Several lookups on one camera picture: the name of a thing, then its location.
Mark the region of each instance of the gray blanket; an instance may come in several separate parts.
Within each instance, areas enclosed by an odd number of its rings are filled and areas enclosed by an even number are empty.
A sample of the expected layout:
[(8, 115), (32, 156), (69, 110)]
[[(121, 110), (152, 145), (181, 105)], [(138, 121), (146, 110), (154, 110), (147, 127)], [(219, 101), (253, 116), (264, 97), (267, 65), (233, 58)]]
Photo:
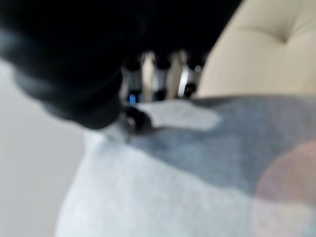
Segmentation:
[(151, 131), (86, 134), (57, 237), (316, 236), (316, 99), (140, 108)]

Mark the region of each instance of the beige cushion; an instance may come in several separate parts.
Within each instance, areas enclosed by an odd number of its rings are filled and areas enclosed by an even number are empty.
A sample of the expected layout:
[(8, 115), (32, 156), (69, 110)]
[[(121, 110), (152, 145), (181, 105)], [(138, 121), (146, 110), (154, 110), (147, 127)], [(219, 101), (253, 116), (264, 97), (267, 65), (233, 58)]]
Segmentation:
[(247, 0), (211, 53), (199, 96), (316, 92), (316, 1)]

